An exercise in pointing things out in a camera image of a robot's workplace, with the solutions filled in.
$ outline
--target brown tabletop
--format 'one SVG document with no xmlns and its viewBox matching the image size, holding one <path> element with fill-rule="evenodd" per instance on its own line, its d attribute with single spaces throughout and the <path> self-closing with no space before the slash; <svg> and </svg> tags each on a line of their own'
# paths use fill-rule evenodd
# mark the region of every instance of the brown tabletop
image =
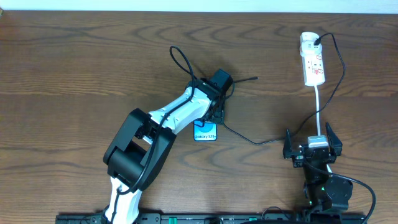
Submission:
<svg viewBox="0 0 398 224">
<path fill-rule="evenodd" d="M 343 141 L 334 172 L 369 184 L 369 223 L 395 223 L 398 205 L 398 17 L 360 14 L 17 12 L 0 19 L 0 223 L 54 223 L 109 203 L 102 162 L 127 114 L 176 99 L 190 77 L 173 63 L 178 45 L 198 77 L 218 68 L 241 79 L 226 124 L 255 140 L 283 136 L 315 109 L 304 86 L 299 37 L 333 32 L 346 78 L 321 113 Z M 342 74 L 325 37 L 324 104 Z M 311 119 L 296 138 L 316 134 Z M 142 208 L 163 212 L 261 212 L 308 205 L 303 170 L 283 142 L 253 146 L 224 127 L 215 142 L 181 131 Z M 371 195 L 354 185 L 350 212 Z"/>
</svg>

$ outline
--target white wall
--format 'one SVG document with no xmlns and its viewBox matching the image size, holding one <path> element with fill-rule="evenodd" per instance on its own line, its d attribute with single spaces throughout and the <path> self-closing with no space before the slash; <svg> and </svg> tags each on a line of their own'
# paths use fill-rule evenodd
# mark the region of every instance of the white wall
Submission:
<svg viewBox="0 0 398 224">
<path fill-rule="evenodd" d="M 0 0 L 5 10 L 398 13 L 398 0 Z"/>
</svg>

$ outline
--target smartphone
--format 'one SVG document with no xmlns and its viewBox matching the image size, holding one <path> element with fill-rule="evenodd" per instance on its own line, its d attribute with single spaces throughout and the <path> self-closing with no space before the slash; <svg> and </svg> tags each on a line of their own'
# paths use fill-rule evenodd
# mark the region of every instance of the smartphone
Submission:
<svg viewBox="0 0 398 224">
<path fill-rule="evenodd" d="M 193 140 L 215 141 L 217 140 L 217 124 L 202 121 L 193 122 Z"/>
</svg>

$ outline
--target white power cord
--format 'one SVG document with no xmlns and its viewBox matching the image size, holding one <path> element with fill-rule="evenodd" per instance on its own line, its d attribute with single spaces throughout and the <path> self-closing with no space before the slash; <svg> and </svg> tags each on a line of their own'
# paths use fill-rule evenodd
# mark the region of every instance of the white power cord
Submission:
<svg viewBox="0 0 398 224">
<path fill-rule="evenodd" d="M 315 89 L 315 101 L 317 103 L 317 111 L 319 110 L 319 93 L 318 93 L 318 87 L 316 85 L 313 86 Z M 318 135 L 321 135 L 321 125 L 319 122 L 319 112 L 317 112 L 317 130 L 318 130 Z"/>
</svg>

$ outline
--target white power strip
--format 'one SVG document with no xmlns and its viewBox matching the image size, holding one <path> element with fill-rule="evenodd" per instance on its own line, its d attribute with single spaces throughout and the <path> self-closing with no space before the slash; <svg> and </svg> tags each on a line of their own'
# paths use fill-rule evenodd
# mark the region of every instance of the white power strip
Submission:
<svg viewBox="0 0 398 224">
<path fill-rule="evenodd" d="M 317 86 L 325 82 L 322 44 L 313 44 L 318 38 L 319 35 L 313 32 L 304 32 L 300 36 L 300 55 L 303 60 L 304 84 L 306 86 Z"/>
</svg>

